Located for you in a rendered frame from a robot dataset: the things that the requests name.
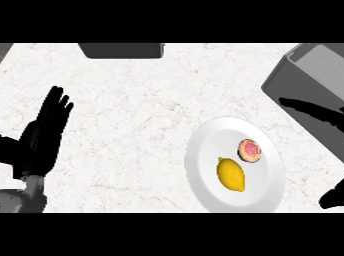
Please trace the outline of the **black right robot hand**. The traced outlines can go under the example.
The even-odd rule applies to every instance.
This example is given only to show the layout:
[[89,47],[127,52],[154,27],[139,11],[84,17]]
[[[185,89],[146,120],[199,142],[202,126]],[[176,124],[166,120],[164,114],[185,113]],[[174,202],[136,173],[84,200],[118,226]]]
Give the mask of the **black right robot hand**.
[[[315,137],[344,162],[344,107],[337,112],[303,100],[279,98],[279,102],[284,107],[292,108],[319,121],[331,124],[331,128],[325,128],[322,125],[312,125],[310,128]],[[319,204],[324,209],[344,207],[344,178],[321,197]]]

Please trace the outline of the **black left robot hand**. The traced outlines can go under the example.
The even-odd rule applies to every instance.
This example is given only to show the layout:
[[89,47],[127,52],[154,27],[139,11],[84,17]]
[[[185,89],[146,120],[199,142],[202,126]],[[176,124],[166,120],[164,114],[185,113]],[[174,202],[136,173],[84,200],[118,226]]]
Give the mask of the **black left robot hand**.
[[0,163],[13,167],[15,179],[46,176],[52,171],[72,108],[64,88],[53,86],[37,119],[28,124],[21,138],[0,135]]

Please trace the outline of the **grey cardboard box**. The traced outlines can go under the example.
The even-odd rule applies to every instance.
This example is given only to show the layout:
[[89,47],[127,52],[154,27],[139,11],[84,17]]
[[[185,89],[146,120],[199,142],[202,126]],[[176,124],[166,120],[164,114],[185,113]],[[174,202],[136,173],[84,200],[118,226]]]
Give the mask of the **grey cardboard box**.
[[261,86],[284,111],[344,163],[344,132],[326,121],[281,103],[287,98],[322,107],[344,107],[344,43],[301,43],[284,55]]

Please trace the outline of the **white plate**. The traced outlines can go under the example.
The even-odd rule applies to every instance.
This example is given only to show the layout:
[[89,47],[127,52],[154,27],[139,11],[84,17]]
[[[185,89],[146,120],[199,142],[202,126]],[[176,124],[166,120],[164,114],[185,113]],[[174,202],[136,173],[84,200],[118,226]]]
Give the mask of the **white plate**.
[[261,129],[220,117],[197,129],[185,166],[194,193],[211,212],[273,212],[285,190],[284,165]]

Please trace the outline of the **yellow lemon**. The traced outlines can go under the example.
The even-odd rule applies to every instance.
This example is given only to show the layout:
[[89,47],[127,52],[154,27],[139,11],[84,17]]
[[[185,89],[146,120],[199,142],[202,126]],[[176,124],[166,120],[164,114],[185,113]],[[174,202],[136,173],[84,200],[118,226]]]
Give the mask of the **yellow lemon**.
[[245,172],[233,159],[219,158],[217,175],[220,183],[229,190],[245,191]]

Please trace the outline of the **dark grey appliance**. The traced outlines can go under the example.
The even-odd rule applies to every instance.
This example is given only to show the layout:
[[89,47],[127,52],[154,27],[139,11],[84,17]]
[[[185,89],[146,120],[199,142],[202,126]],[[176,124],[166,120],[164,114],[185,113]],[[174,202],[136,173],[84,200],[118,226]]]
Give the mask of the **dark grey appliance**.
[[164,55],[163,43],[80,43],[92,59],[155,59]]

